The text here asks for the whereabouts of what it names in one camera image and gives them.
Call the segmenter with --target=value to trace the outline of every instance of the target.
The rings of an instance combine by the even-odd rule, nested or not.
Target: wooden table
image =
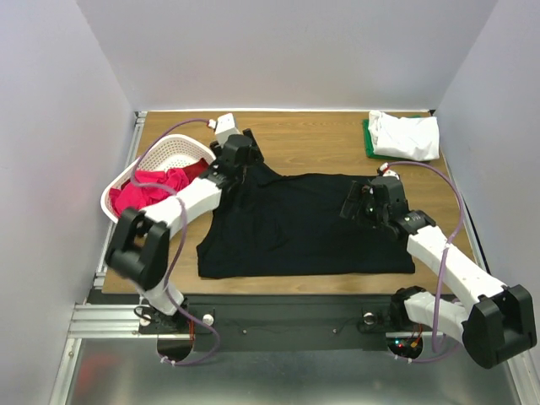
[[[412,116],[419,113],[399,114]],[[140,155],[162,132],[187,118],[216,118],[218,112],[149,112],[138,146]],[[279,174],[343,173],[374,175],[383,163],[365,156],[362,137],[364,112],[237,112],[239,129],[251,128],[265,162]],[[186,125],[173,133],[183,133],[209,144],[213,133],[203,124]],[[446,173],[443,159],[432,165]],[[449,235],[456,226],[458,210],[451,189],[429,170],[400,166],[405,192],[411,209],[422,209],[435,219]],[[184,294],[393,294],[401,287],[419,285],[434,292],[435,275],[416,262],[415,274],[343,274],[330,276],[282,276],[203,279],[197,275],[196,246],[210,227],[211,213],[205,213],[188,227],[186,245],[171,275],[171,281]],[[169,257],[174,256],[180,234],[170,244]],[[455,245],[473,258],[467,235],[463,230]],[[113,271],[108,271],[104,293],[133,293],[135,289]]]

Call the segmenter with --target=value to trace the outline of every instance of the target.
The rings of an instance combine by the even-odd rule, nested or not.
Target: white laundry basket
[[[139,170],[146,171],[166,171],[174,167],[186,167],[197,163],[200,159],[206,160],[210,165],[216,158],[213,152],[202,143],[191,139],[186,135],[169,135],[157,142],[144,157],[139,165]],[[137,159],[133,161],[101,194],[101,209],[107,217],[114,223],[118,221],[112,209],[109,190],[111,188],[121,188],[129,180],[133,166]]]

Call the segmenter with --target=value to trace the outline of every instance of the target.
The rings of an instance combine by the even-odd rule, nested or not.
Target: folded white cloth
[[[437,118],[397,118],[370,111],[368,126],[373,152],[417,161],[439,158]]]

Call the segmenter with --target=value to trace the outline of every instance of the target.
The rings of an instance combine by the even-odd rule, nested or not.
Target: gray wall
[[[132,108],[73,0],[0,2],[0,403],[48,403]]]
[[[500,0],[440,104],[445,155],[489,267],[540,324],[540,2]],[[540,349],[532,351],[540,370]]]
[[[495,0],[77,0],[140,110],[435,108]]]

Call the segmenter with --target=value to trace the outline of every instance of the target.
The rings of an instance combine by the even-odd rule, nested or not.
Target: black cloth
[[[404,246],[339,217],[358,175],[279,175],[251,167],[213,212],[197,247],[199,276],[414,273]]]

